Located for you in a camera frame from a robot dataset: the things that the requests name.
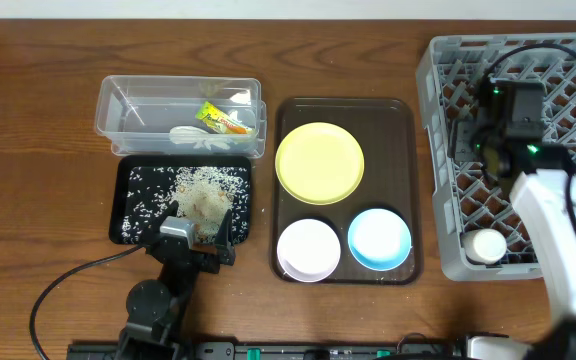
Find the yellow plate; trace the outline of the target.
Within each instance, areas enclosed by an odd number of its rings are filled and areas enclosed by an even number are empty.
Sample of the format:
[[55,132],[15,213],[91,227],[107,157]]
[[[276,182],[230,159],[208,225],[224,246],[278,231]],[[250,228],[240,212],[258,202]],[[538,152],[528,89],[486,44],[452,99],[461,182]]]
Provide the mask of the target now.
[[358,140],[339,125],[312,122],[290,131],[275,155],[280,185],[310,205],[330,205],[351,195],[365,170]]

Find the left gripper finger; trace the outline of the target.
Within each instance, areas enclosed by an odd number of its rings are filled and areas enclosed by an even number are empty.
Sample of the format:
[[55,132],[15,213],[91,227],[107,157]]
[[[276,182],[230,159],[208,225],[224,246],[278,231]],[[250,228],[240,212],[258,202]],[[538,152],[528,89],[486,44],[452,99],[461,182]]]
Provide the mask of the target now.
[[214,241],[219,262],[223,265],[232,266],[235,262],[236,253],[233,239],[232,211],[227,210]]
[[168,234],[168,235],[179,235],[180,231],[178,229],[179,219],[176,217],[178,211],[178,202],[171,202],[163,213],[154,220],[152,225],[152,231],[155,234]]

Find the green snack wrapper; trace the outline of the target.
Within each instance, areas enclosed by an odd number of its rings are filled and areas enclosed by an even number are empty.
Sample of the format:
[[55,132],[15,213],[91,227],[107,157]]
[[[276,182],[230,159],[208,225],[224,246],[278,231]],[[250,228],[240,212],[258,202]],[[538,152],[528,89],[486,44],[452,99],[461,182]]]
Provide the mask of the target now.
[[195,118],[220,134],[249,135],[252,129],[239,120],[231,118],[212,103],[206,101],[195,114]]

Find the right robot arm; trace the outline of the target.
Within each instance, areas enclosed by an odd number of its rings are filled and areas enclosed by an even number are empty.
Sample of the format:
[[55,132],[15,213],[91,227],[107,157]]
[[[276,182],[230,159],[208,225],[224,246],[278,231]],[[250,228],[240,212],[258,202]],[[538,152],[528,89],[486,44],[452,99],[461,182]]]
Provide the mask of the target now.
[[533,344],[472,336],[464,349],[469,359],[576,359],[576,167],[564,146],[542,140],[544,94],[538,81],[483,80],[471,144],[529,235],[553,328]]

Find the white cup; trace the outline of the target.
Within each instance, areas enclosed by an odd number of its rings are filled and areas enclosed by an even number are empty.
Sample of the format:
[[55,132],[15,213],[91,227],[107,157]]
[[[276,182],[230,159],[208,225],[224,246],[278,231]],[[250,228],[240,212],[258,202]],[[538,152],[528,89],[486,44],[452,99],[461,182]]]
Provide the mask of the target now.
[[504,235],[494,229],[478,229],[461,237],[466,257],[474,263],[491,265],[506,254],[507,243]]

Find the white napkin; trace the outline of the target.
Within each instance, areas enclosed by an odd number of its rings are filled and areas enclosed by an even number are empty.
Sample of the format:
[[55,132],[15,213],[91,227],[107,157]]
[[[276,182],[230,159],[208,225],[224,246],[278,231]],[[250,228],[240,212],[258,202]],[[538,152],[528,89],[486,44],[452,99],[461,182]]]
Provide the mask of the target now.
[[229,136],[211,133],[194,126],[177,126],[169,131],[172,154],[225,152],[233,149]]

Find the white bowl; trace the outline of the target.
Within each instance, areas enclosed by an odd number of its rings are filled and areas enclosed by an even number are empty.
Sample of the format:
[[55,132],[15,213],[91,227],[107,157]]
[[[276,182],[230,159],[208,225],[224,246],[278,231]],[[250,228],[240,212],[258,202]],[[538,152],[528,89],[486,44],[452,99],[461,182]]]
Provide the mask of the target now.
[[299,282],[314,283],[336,270],[341,245],[336,232],[325,222],[302,219],[282,231],[276,255],[284,275]]

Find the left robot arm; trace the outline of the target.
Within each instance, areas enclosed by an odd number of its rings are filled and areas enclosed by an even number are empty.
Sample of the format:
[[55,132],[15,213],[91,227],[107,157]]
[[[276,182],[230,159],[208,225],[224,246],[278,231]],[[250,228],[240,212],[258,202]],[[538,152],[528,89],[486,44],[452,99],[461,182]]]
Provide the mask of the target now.
[[232,212],[219,226],[213,253],[193,248],[194,225],[177,216],[172,202],[139,238],[146,253],[162,264],[156,279],[135,285],[126,299],[127,323],[114,357],[118,360],[186,360],[196,357],[190,340],[179,334],[186,308],[201,272],[217,274],[235,262]]

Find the blue bowl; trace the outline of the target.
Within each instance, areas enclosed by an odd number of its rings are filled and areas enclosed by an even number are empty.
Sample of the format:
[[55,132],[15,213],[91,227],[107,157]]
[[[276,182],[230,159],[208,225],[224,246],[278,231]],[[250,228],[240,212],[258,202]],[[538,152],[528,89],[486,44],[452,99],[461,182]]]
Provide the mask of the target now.
[[401,266],[412,249],[412,233],[397,213],[372,208],[351,222],[347,243],[355,260],[373,271],[390,271]]

